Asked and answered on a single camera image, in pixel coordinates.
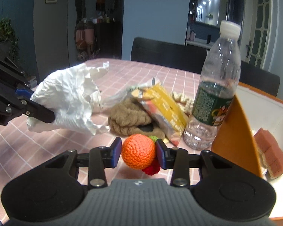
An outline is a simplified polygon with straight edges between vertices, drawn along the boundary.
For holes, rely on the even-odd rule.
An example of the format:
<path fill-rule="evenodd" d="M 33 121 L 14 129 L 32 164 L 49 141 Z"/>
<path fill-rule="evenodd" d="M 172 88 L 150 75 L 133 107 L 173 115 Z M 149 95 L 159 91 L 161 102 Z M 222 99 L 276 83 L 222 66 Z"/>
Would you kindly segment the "clear plastic water bottle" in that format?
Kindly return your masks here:
<path fill-rule="evenodd" d="M 206 56 L 184 132 L 194 150 L 210 148 L 232 103 L 241 74 L 240 32 L 238 24 L 222 21 L 220 37 Z"/>

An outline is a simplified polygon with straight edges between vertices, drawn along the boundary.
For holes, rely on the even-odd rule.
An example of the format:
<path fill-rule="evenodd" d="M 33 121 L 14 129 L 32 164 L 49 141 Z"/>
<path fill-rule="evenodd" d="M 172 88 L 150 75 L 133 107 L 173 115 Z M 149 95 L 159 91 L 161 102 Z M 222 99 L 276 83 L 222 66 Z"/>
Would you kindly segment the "white glass-pane door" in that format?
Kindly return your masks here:
<path fill-rule="evenodd" d="M 271 68 L 276 43 L 277 5 L 277 0 L 244 0 L 241 59 L 266 71 Z"/>

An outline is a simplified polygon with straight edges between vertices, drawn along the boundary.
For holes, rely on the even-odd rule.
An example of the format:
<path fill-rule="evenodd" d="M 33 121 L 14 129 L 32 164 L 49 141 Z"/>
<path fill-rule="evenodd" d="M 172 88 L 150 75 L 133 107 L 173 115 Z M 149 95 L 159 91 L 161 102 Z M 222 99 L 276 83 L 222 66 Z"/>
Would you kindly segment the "white cloth bag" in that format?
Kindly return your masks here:
<path fill-rule="evenodd" d="M 31 100 L 51 110 L 55 120 L 46 124 L 28 117 L 28 129 L 37 133 L 68 129 L 92 136 L 109 132 L 108 125 L 95 124 L 91 120 L 93 113 L 101 111 L 102 96 L 95 80 L 102 78 L 108 70 L 108 61 L 100 67 L 85 62 L 48 75 L 37 86 Z"/>

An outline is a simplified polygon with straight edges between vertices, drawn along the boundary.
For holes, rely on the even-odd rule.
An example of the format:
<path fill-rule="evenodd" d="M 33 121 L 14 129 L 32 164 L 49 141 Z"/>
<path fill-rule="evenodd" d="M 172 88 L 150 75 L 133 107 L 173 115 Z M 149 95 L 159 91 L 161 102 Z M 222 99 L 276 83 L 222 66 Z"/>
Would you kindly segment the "orange crochet ball toy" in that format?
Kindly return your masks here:
<path fill-rule="evenodd" d="M 126 165 L 135 170 L 153 176 L 159 173 L 161 167 L 156 155 L 156 136 L 134 134 L 122 144 L 122 158 Z"/>

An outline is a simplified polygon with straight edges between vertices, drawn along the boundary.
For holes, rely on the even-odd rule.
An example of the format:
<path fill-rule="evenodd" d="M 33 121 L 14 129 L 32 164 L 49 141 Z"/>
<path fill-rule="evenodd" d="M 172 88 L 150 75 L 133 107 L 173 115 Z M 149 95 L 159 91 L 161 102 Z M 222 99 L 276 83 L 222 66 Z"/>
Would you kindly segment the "brown bear-shaped sponge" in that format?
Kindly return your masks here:
<path fill-rule="evenodd" d="M 283 151 L 275 137 L 268 130 L 260 128 L 254 135 L 254 139 L 262 165 L 269 172 L 270 178 L 280 177 L 283 174 Z"/>

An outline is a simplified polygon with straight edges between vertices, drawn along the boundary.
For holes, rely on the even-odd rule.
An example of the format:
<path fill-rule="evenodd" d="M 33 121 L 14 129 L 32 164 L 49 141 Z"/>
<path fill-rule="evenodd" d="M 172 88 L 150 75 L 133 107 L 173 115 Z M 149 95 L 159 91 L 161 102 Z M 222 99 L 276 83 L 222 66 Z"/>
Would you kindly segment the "green potted plant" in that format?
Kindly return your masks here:
<path fill-rule="evenodd" d="M 19 60 L 19 38 L 12 26 L 11 19 L 6 17 L 0 20 L 0 43 L 9 42 L 8 54 L 13 61 Z"/>

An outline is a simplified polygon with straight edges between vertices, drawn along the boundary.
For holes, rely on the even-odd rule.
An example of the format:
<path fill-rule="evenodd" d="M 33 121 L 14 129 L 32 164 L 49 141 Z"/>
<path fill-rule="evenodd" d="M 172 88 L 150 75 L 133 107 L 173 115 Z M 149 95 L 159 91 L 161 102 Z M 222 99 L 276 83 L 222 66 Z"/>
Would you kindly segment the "hanging bags on rack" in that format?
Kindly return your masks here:
<path fill-rule="evenodd" d="M 92 21 L 81 19 L 75 28 L 75 46 L 77 58 L 86 61 L 95 57 L 95 29 Z"/>

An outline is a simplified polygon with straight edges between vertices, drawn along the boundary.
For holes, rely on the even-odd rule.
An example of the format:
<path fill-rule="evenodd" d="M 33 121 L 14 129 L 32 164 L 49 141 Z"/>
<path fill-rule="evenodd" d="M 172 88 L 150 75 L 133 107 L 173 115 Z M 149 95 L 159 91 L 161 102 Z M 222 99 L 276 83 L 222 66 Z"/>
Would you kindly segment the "wall mirror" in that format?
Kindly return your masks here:
<path fill-rule="evenodd" d="M 213 27 L 220 27 L 229 19 L 231 0 L 197 0 L 195 21 Z"/>

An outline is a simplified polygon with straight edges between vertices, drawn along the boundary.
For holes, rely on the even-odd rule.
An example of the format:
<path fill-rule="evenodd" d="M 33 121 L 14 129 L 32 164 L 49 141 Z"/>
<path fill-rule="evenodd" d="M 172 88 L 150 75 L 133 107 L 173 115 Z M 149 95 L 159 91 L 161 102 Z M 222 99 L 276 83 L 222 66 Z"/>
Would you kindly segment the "orange cardboard box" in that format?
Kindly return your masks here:
<path fill-rule="evenodd" d="M 212 151 L 261 176 L 259 153 L 253 138 L 258 129 L 268 130 L 283 151 L 283 101 L 239 83 Z"/>

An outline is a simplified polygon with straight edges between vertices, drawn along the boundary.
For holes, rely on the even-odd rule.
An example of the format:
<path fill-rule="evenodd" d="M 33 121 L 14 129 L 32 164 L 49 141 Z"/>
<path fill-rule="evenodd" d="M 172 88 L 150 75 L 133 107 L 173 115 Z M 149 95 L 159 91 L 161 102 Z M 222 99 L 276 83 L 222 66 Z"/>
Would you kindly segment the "clear plastic bag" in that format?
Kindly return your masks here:
<path fill-rule="evenodd" d="M 135 91 L 136 89 L 144 91 L 155 85 L 162 85 L 162 82 L 157 77 L 153 77 L 152 79 L 148 80 L 145 83 L 128 86 L 124 90 L 120 90 L 112 96 L 104 97 L 101 100 L 100 107 L 101 109 L 112 108 L 115 104 L 118 104 L 123 100 L 125 100 L 127 97 L 132 96 L 131 94 L 132 91 Z"/>

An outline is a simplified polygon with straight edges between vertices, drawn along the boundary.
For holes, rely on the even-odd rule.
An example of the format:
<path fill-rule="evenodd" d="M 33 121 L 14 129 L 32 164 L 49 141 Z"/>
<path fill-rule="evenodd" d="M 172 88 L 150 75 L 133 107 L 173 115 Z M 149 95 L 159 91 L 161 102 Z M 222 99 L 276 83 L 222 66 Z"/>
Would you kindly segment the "black chair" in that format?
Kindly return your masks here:
<path fill-rule="evenodd" d="M 207 53 L 207 49 L 194 45 L 137 37 L 133 41 L 131 60 L 200 74 Z"/>
<path fill-rule="evenodd" d="M 277 96 L 280 77 L 244 61 L 241 62 L 240 82 Z"/>

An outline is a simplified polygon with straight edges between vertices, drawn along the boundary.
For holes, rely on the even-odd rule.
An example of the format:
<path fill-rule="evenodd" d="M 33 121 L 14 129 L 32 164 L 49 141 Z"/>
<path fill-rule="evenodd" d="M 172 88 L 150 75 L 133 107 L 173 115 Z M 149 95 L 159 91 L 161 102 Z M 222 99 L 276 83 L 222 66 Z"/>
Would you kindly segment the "yellow snack packet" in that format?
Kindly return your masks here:
<path fill-rule="evenodd" d="M 166 138 L 173 145 L 178 146 L 188 117 L 169 92 L 161 85 L 154 85 L 145 89 L 135 89 L 131 95 L 157 123 Z"/>

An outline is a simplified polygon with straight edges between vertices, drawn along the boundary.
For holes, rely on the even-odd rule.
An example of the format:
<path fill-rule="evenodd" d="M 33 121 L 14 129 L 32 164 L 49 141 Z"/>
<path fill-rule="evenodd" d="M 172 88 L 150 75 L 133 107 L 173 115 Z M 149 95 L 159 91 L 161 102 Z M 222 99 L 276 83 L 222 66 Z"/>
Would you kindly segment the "brown plush towel toy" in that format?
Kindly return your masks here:
<path fill-rule="evenodd" d="M 127 98 L 110 110 L 108 124 L 111 131 L 123 136 L 142 134 L 164 139 L 165 134 L 134 98 Z"/>

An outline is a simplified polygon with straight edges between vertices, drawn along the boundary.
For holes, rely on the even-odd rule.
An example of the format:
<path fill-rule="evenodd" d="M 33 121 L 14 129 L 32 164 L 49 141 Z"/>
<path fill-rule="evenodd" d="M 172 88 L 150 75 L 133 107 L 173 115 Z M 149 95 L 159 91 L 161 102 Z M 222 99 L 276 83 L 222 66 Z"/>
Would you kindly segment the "left black chair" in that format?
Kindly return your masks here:
<path fill-rule="evenodd" d="M 137 37 L 133 41 L 131 60 L 200 74 L 207 53 L 207 49 L 194 45 Z"/>

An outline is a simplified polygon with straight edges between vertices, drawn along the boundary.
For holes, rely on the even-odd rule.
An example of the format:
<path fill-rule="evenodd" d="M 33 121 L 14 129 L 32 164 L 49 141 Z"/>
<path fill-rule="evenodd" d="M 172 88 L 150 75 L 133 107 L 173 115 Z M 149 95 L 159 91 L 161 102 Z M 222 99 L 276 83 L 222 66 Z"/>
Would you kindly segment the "right black chair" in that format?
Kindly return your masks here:
<path fill-rule="evenodd" d="M 240 82 L 277 96 L 280 77 L 244 61 L 241 62 Z"/>

